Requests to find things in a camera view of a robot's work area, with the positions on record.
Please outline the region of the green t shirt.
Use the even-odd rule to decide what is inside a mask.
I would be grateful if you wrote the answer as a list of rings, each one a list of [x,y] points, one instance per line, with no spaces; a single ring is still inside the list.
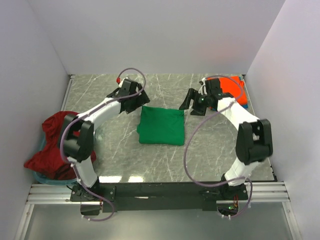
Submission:
[[[184,111],[143,106],[137,126],[140,144],[182,146],[185,143]]]

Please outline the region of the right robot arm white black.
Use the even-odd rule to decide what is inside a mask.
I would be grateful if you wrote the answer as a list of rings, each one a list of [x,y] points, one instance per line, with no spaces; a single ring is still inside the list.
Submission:
[[[193,179],[190,173],[186,175],[195,184],[203,187],[219,187],[222,198],[230,200],[237,194],[237,187],[249,180],[252,171],[265,159],[273,154],[273,139],[271,123],[249,113],[239,104],[238,100],[245,94],[243,87],[230,76],[228,80],[239,89],[239,94],[224,91],[221,81],[224,75],[204,77],[199,90],[189,88],[186,97],[179,107],[180,110],[192,109],[191,115],[205,116],[204,120],[194,129],[192,134],[217,115],[223,115],[237,130],[235,144],[236,158],[230,169],[222,176],[219,183],[206,184]],[[206,116],[208,108],[214,113]]]

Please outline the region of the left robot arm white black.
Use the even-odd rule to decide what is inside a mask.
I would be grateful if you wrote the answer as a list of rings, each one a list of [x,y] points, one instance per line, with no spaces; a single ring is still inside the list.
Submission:
[[[149,103],[145,86],[126,77],[98,105],[78,115],[68,114],[63,120],[58,141],[61,158],[71,164],[77,181],[84,186],[82,195],[88,201],[94,201],[100,195],[98,176],[91,160],[95,144],[94,133],[112,117],[122,112],[129,114]]]

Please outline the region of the folded orange t shirt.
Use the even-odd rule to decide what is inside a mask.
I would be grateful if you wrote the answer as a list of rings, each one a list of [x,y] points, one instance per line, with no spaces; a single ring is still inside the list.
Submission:
[[[234,76],[229,76],[229,78],[219,77],[220,88],[222,89],[222,92],[224,94],[226,93],[231,94],[233,97],[237,99],[237,102],[238,102],[239,97],[243,93],[242,87],[239,84],[239,76],[234,75]]]

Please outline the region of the folded blue t shirt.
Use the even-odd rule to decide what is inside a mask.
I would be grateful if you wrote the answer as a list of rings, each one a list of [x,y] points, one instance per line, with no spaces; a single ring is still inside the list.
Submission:
[[[248,98],[247,98],[247,95],[246,95],[246,91],[245,91],[245,82],[243,81],[242,77],[240,76],[239,77],[239,84],[242,88],[242,91],[243,93],[241,94],[241,96],[239,97],[238,99],[238,103],[245,109],[248,109],[249,108],[249,105],[248,105]]]

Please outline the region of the dark red t shirt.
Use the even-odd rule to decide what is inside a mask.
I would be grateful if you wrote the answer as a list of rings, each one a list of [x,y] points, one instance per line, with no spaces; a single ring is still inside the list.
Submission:
[[[46,145],[24,167],[51,180],[73,180],[88,170],[96,181],[92,161],[95,125],[86,114],[59,111],[42,123]]]

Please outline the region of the black base crossbar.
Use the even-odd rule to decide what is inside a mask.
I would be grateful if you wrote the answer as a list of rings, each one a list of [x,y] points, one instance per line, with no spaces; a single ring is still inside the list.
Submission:
[[[96,202],[104,213],[112,211],[155,211],[155,210],[203,210],[216,211],[218,201],[246,201],[246,186],[203,187],[193,182],[138,182],[101,183],[95,191],[108,201],[101,200],[80,185],[72,188],[70,201],[81,203],[84,215],[97,215],[98,208],[90,204]]]

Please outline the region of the clear blue plastic bin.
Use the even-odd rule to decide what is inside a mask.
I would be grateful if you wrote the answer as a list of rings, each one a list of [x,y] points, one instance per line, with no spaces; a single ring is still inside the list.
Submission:
[[[45,144],[31,159],[28,167],[35,171],[38,181],[50,185],[67,185],[76,181],[76,174],[70,164],[61,158],[58,140],[61,126],[43,123]]]

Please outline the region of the aluminium rail frame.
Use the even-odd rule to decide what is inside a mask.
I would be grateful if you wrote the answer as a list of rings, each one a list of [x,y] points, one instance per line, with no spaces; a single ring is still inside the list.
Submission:
[[[250,201],[250,203],[282,203],[292,238],[295,240],[302,239],[296,217],[292,210],[291,199],[284,182],[246,182],[244,185],[248,193],[248,199],[237,200],[239,203],[246,203],[247,201]],[[70,201],[71,193],[72,189],[68,189],[64,186],[32,184],[15,239],[23,240],[25,238],[31,216],[36,205],[74,204],[83,206],[82,203]],[[217,202],[217,204],[231,203],[233,202],[226,200]],[[91,203],[90,206],[102,209],[97,202]]]

